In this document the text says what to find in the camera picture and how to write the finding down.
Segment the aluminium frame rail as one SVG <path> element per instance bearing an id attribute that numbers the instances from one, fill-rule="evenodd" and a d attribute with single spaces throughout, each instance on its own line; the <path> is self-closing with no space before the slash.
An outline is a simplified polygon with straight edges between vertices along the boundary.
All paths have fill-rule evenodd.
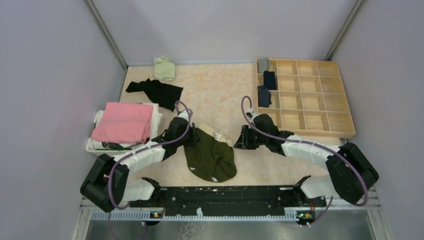
<path id="1" fill-rule="evenodd" d="M 363 207 L 339 197 L 293 206 L 287 186 L 165 187 L 146 206 L 109 213 L 83 199 L 74 240 L 392 240 L 372 188 Z"/>

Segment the grey underwear white waistband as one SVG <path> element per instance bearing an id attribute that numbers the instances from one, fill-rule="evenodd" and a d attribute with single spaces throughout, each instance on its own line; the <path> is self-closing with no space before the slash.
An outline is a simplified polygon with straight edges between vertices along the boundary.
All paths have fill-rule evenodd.
<path id="1" fill-rule="evenodd" d="M 270 60 L 266 57 L 258 58 L 257 61 L 257 72 L 263 74 L 265 71 L 270 69 Z"/>

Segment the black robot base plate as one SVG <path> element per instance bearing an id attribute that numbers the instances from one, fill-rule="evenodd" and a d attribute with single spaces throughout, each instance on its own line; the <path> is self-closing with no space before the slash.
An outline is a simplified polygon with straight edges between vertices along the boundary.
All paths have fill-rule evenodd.
<path id="1" fill-rule="evenodd" d="M 156 188 L 149 200 L 134 200 L 131 208 L 161 208 L 165 216 L 283 216 L 287 208 L 326 207 L 325 199 L 309 199 L 294 185 L 180 186 Z"/>

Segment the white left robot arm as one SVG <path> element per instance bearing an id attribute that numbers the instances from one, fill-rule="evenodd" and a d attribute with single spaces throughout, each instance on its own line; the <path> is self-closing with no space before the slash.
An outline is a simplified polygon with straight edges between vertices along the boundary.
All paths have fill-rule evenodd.
<path id="1" fill-rule="evenodd" d="M 99 155 L 85 177 L 80 193 L 106 213 L 123 210 L 130 202 L 138 200 L 154 207 L 160 202 L 161 194 L 155 190 L 153 181 L 131 180 L 130 176 L 168 159 L 179 147 L 196 146 L 199 141 L 190 114 L 181 112 L 171 120 L 168 129 L 144 145 L 115 156 Z"/>

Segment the navy underwear cream waistband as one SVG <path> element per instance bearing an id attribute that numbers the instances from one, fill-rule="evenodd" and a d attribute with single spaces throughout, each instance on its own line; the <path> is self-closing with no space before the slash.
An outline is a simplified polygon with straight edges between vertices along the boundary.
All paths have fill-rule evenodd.
<path id="1" fill-rule="evenodd" d="M 269 108 L 272 104 L 271 93 L 264 85 L 257 87 L 258 106 L 261 108 Z"/>

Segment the dark green underwear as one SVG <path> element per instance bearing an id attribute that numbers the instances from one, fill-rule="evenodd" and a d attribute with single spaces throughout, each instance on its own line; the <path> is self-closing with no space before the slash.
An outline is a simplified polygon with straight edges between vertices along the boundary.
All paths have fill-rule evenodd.
<path id="1" fill-rule="evenodd" d="M 237 175 L 233 142 L 206 123 L 196 127 L 199 143 L 185 146 L 184 154 L 189 170 L 198 178 L 222 183 Z"/>

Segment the white folded cloth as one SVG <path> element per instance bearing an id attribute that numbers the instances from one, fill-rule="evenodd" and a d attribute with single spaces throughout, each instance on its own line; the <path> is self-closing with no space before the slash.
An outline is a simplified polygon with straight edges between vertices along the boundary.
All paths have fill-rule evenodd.
<path id="1" fill-rule="evenodd" d="M 156 103 L 108 102 L 95 115 L 86 150 L 100 154 L 143 145 L 158 136 L 162 116 Z"/>

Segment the white perforated plastic basket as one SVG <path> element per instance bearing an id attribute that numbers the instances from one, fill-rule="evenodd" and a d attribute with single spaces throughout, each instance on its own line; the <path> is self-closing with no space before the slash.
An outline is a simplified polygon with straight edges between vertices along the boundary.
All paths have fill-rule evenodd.
<path id="1" fill-rule="evenodd" d="M 161 123 L 163 114 L 155 111 L 153 113 L 153 120 L 150 124 L 151 137 L 158 136 L 158 129 Z M 108 154 L 109 156 L 119 155 L 127 150 L 134 150 L 137 147 L 141 147 L 143 145 L 142 142 L 139 143 L 106 143 L 105 146 L 99 141 L 96 141 L 92 138 L 88 138 L 85 150 L 89 153 L 100 156 L 102 154 Z"/>

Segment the navy orange underwear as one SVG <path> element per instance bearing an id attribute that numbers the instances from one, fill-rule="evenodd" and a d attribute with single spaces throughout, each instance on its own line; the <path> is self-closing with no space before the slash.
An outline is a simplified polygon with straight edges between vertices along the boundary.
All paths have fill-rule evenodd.
<path id="1" fill-rule="evenodd" d="M 263 85 L 271 91 L 277 90 L 276 74 L 274 71 L 265 70 L 263 72 Z"/>

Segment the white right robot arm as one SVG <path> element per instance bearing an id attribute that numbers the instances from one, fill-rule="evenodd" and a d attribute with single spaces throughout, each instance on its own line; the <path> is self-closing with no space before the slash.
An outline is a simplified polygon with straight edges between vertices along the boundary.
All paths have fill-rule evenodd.
<path id="1" fill-rule="evenodd" d="M 255 150 L 265 146 L 272 153 L 297 158 L 322 169 L 326 175 L 308 176 L 293 192 L 299 206 L 307 206 L 313 198 L 339 196 L 346 202 L 363 206 L 368 201 L 368 190 L 380 179 L 377 170 L 359 147 L 347 142 L 343 145 L 321 144 L 306 140 L 291 131 L 279 130 L 267 114 L 244 114 L 242 126 L 234 147 Z"/>

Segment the light green underwear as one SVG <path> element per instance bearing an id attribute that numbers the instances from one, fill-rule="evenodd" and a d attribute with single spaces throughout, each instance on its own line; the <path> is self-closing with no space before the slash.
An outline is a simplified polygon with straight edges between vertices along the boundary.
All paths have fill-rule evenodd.
<path id="1" fill-rule="evenodd" d="M 176 74 L 176 65 L 167 57 L 155 57 L 153 60 L 153 75 L 160 81 L 173 81 Z"/>

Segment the pink folded cloth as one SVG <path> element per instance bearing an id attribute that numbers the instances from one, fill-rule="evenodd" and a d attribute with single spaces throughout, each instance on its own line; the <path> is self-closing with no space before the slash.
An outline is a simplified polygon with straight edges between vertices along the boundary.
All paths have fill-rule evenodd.
<path id="1" fill-rule="evenodd" d="M 149 104 L 108 102 L 91 138 L 117 144 L 144 143 L 151 137 L 153 112 Z"/>

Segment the wooden compartment tray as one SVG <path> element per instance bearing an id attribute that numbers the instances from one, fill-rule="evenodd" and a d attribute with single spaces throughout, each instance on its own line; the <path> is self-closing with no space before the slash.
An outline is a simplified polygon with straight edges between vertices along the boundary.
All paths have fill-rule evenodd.
<path id="1" fill-rule="evenodd" d="M 275 59 L 277 90 L 269 90 L 272 104 L 258 105 L 257 87 L 264 85 L 263 73 L 255 67 L 253 88 L 256 110 L 268 114 L 281 130 L 299 135 L 349 139 L 356 130 L 339 65 L 335 61 Z"/>

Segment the black underwear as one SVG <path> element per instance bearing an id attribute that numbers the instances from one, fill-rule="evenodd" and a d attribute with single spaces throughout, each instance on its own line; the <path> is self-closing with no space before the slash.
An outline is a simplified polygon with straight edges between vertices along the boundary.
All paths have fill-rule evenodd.
<path id="1" fill-rule="evenodd" d="M 174 111 L 175 103 L 180 100 L 183 87 L 162 83 L 157 79 L 134 82 L 126 88 L 127 93 L 144 92 L 149 100 L 159 107 Z"/>

